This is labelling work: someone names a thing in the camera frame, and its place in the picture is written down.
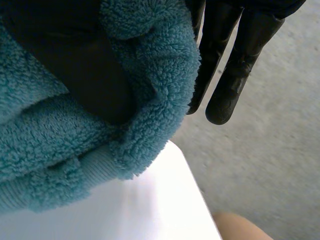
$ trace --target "black glove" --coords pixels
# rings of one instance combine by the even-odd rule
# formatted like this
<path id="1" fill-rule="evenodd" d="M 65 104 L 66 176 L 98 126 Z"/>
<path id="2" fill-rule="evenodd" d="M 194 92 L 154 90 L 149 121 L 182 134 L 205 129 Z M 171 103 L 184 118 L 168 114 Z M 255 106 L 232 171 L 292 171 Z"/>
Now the black glove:
<path id="1" fill-rule="evenodd" d="M 129 83 L 99 24 L 100 0 L 5 0 L 3 22 L 89 112 L 111 124 L 135 113 Z"/>

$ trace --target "ribbed cuff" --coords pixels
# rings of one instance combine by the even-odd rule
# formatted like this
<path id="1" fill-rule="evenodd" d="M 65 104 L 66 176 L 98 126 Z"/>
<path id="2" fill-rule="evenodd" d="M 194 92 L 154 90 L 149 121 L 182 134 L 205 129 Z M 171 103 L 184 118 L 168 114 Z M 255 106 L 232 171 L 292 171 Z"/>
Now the ribbed cuff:
<path id="1" fill-rule="evenodd" d="M 27 207 L 27 200 L 21 192 L 26 187 L 20 179 L 0 183 L 0 215 Z"/>
<path id="2" fill-rule="evenodd" d="M 107 145 L 58 168 L 56 173 L 44 169 L 0 183 L 0 215 L 22 209 L 41 212 L 70 204 L 84 198 L 87 189 L 122 176 Z"/>
<path id="3" fill-rule="evenodd" d="M 80 158 L 80 163 L 88 188 L 121 177 L 107 145 L 86 153 Z"/>

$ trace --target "fluffy terry cloth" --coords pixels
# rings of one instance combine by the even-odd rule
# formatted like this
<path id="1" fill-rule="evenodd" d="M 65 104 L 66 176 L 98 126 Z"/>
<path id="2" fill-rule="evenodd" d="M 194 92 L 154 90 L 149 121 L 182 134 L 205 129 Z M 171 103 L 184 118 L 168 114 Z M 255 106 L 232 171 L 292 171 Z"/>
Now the fluffy terry cloth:
<path id="1" fill-rule="evenodd" d="M 0 214 L 44 211 L 142 173 L 179 127 L 199 54 L 184 0 L 103 0 L 101 22 L 135 93 L 123 127 L 86 113 L 0 22 Z"/>

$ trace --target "white sheet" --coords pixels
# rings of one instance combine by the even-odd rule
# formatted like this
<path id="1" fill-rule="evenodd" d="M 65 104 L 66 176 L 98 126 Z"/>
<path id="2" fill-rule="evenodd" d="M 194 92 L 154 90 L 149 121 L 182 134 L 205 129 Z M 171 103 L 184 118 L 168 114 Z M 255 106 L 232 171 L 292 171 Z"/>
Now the white sheet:
<path id="1" fill-rule="evenodd" d="M 1 240 L 220 240 L 180 149 L 168 142 L 134 180 L 96 187 L 73 205 L 0 217 Z"/>

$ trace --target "gray concrete floor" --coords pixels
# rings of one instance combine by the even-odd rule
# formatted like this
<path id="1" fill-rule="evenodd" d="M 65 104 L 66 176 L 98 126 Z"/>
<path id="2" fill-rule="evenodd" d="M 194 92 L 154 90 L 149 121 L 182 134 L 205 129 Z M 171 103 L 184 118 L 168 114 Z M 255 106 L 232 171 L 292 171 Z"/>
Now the gray concrete floor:
<path id="1" fill-rule="evenodd" d="M 320 2 L 307 0 L 265 46 L 231 120 L 204 101 L 173 137 L 212 212 L 247 217 L 275 240 L 320 239 Z"/>

